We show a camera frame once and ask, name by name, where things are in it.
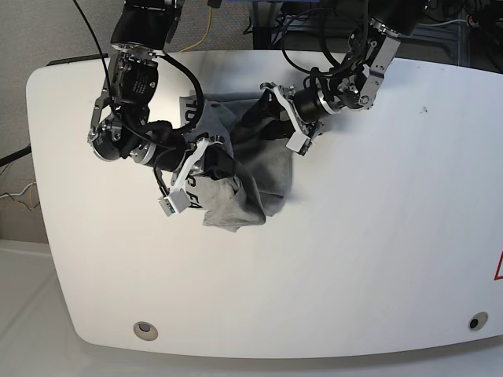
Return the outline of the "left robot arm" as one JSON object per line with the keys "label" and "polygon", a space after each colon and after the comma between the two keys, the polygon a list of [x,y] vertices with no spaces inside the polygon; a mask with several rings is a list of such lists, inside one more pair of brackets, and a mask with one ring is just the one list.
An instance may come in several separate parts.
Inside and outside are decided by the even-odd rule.
{"label": "left robot arm", "polygon": [[300,129],[309,137],[321,132],[321,121],[344,109],[362,110],[373,106],[384,74],[400,47],[400,35],[411,35],[419,23],[425,1],[365,1],[361,18],[349,37],[349,50],[337,60],[327,46],[326,21],[336,14],[336,1],[323,1],[310,9],[319,19],[318,43],[330,68],[306,69],[292,59],[287,62],[306,74],[303,89],[274,94],[272,85],[248,109],[241,120],[244,127],[262,126],[266,140],[291,137]]}

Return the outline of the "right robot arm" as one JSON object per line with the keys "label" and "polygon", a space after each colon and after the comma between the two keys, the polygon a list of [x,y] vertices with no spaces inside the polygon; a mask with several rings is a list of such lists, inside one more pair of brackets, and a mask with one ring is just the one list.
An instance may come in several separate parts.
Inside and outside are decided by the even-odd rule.
{"label": "right robot arm", "polygon": [[[164,171],[181,179],[202,175],[213,180],[235,174],[225,138],[197,130],[204,94],[196,76],[164,53],[182,14],[182,1],[126,1],[112,33],[117,53],[103,64],[105,81],[95,101],[88,133],[94,153],[105,161],[134,159],[151,167],[160,191],[168,193]],[[178,69],[196,94],[195,113],[178,129],[165,120],[149,121],[149,102],[159,81],[158,60]]]}

